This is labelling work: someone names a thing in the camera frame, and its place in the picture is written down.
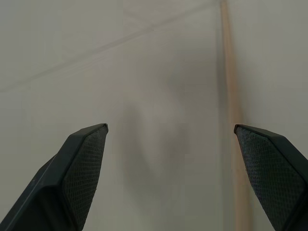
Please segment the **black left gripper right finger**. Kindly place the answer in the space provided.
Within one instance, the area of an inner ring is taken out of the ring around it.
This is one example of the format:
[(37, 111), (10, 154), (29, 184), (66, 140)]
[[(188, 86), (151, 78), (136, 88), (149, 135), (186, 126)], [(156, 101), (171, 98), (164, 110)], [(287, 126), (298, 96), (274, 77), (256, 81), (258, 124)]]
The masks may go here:
[(308, 160), (284, 136), (237, 124), (246, 172), (276, 231), (308, 229)]

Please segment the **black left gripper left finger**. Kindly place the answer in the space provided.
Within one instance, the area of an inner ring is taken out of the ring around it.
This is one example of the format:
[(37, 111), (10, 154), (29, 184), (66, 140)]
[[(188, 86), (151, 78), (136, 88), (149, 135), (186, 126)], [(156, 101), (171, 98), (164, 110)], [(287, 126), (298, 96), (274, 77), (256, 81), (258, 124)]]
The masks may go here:
[(83, 128), (34, 175), (8, 214), (2, 231), (81, 231), (102, 167), (107, 124)]

